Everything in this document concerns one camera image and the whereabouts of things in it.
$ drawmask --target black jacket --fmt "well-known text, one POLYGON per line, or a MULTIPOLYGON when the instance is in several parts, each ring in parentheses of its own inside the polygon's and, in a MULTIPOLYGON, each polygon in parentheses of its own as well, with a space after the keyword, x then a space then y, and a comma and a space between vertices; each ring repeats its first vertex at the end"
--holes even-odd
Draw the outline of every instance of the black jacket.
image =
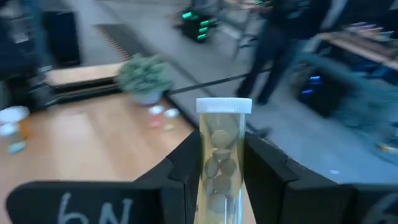
POLYGON ((291 39, 309 39, 320 32, 331 0, 273 0, 268 23, 291 39))

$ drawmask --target wooden table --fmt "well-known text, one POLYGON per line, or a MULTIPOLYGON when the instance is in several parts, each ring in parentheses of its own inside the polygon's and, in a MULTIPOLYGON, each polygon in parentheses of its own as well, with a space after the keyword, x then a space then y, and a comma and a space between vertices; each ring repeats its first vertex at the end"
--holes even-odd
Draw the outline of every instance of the wooden table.
MULTIPOLYGON (((115 66, 69 71, 108 73, 115 66)), ((169 107, 165 101, 161 104, 169 107)), ((192 131, 182 118, 173 131, 151 129, 147 110, 131 103, 128 95, 118 94, 60 105, 31 115, 33 135, 24 151, 7 155, 5 142, 0 141, 1 200, 4 202, 14 187, 33 180, 133 181, 138 178, 192 131)), ((245 223, 256 223, 246 191, 244 219, 245 223)), ((9 223, 5 209, 0 211, 0 223, 9 223)))

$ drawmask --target green light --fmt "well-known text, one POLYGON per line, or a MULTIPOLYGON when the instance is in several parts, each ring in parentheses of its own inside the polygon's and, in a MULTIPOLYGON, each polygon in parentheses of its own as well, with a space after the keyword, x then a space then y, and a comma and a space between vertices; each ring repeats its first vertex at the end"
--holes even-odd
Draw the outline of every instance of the green light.
POLYGON ((192 12, 187 12, 187 13, 182 14, 182 17, 183 17, 184 19, 189 18, 189 17, 191 17, 191 16, 192 16, 192 12))
POLYGON ((201 25, 201 26, 206 26, 206 25, 208 25, 208 24, 209 24, 209 21, 200 22, 200 25, 201 25))
POLYGON ((199 29, 199 32, 206 32, 206 31, 207 31, 207 27, 199 29))
POLYGON ((203 38, 205 38, 205 37, 206 37, 206 34, 199 35, 199 36, 198 36, 198 40, 203 39, 203 38))

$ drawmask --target white pot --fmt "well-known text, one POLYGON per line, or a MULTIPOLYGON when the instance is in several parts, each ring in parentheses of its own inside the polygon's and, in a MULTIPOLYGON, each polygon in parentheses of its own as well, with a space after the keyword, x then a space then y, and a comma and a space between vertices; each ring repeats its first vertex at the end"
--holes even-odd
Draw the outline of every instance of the white pot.
POLYGON ((163 93, 161 91, 155 91, 143 95, 131 93, 131 98, 134 102, 139 103, 143 106, 147 106, 159 102, 159 100, 162 97, 162 94, 163 93))

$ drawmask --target black pants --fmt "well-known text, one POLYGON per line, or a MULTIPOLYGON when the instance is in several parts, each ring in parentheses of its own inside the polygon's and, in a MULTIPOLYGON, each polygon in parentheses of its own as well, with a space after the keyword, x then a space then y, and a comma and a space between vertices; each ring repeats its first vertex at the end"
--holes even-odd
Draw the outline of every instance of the black pants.
POLYGON ((241 83, 237 94, 240 97, 248 97, 264 65, 268 61, 273 60, 274 64, 269 73, 268 80, 257 99, 260 102, 268 101, 282 78, 285 69, 290 65, 296 52, 301 49, 302 45, 302 40, 292 40, 278 27, 265 23, 259 35, 259 43, 251 70, 246 79, 241 83))

